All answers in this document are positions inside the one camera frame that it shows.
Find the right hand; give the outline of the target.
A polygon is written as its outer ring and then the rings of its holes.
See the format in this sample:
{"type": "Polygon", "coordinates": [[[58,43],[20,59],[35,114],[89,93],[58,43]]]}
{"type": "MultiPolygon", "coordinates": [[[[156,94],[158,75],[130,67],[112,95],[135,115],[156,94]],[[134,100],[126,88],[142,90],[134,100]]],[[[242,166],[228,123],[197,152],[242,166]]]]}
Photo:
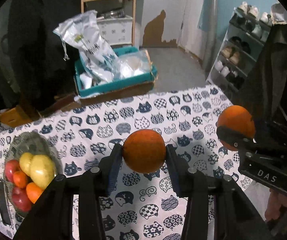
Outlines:
{"type": "MultiPolygon", "coordinates": [[[[276,221],[281,217],[281,208],[287,208],[287,196],[270,189],[267,209],[265,211],[266,222],[276,221]]],[[[287,220],[283,228],[287,229],[287,220]]]]}

